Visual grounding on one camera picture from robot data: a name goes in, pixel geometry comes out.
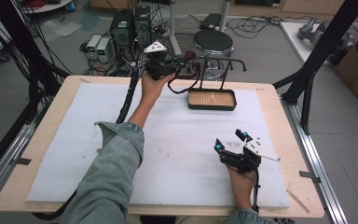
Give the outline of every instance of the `sleeve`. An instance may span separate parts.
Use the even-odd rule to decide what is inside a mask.
[[[102,151],[77,186],[61,223],[125,223],[132,179],[142,163],[144,133],[131,122],[96,124],[103,132]]]
[[[230,217],[226,218],[224,224],[278,224],[274,221],[266,220],[252,209],[238,210]]]

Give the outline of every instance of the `gray floor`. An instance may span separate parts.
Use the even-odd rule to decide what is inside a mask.
[[[204,4],[208,1],[177,1],[177,15],[189,13],[201,14],[220,12],[220,3]],[[81,22],[87,8],[74,13],[57,10],[39,15],[41,21],[61,20]],[[90,30],[78,30],[73,36],[60,37],[48,42],[52,50],[63,63],[74,73],[81,74],[87,69],[87,61],[78,47],[92,34],[104,33],[110,25],[108,14],[97,26]],[[194,28],[198,24],[190,17],[180,17],[176,27]],[[194,29],[181,29],[177,33],[193,32]],[[281,29],[268,26],[253,39],[244,39],[227,30],[234,40],[235,52],[232,58],[243,60],[248,71],[235,69],[227,77],[227,81],[274,83],[293,74],[301,66],[294,50]],[[191,36],[177,36],[182,51],[191,49]],[[278,90],[283,93],[286,87]],[[0,140],[11,124],[27,104],[27,82],[15,64],[0,62]],[[358,100],[342,84],[332,71],[332,67],[323,66],[314,81],[314,91],[310,110],[310,132],[318,149],[324,168],[330,178],[342,209],[349,223],[358,223]],[[328,215],[318,219],[295,218],[296,223],[330,223]],[[1,213],[0,223],[52,223],[37,220],[29,214]]]

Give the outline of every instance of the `black metal post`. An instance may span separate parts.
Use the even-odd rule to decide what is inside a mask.
[[[303,66],[296,73],[273,84],[275,89],[278,89],[292,82],[289,90],[282,95],[282,99],[293,105],[297,103],[298,97],[305,91],[301,112],[301,127],[306,134],[310,134],[308,123],[313,79],[324,61],[335,49],[338,41],[345,35],[357,17],[358,0],[344,1]]]

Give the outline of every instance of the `round stool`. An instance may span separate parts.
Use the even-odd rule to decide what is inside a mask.
[[[229,56],[233,45],[231,37],[220,31],[203,30],[196,32],[193,44],[196,49],[207,54],[208,63],[207,66],[202,68],[202,73],[208,72],[214,80],[217,77],[221,77],[225,70],[224,65],[219,60],[211,58],[211,54],[228,54]],[[213,62],[217,62],[217,66],[213,67]],[[213,70],[220,70],[220,73],[216,75]]]

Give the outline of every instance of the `table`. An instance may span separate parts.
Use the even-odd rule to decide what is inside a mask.
[[[31,188],[44,153],[58,129],[67,109],[82,83],[130,82],[124,77],[68,77],[47,114],[41,121],[22,158],[32,160],[28,165],[18,164],[0,192],[0,211],[53,212],[61,203],[31,203],[25,198]],[[188,87],[192,80],[175,80],[175,86]],[[220,82],[205,81],[204,88],[219,88]],[[270,84],[226,82],[226,89],[255,90],[268,125],[268,132],[278,155],[287,163],[282,163],[282,176],[285,181],[291,207],[282,210],[260,210],[264,217],[322,217],[324,210],[311,179],[301,177],[299,171],[308,171],[302,158],[295,136],[282,109],[277,92]],[[172,215],[172,216],[228,216],[235,208],[211,206],[155,206],[131,205],[129,214]]]

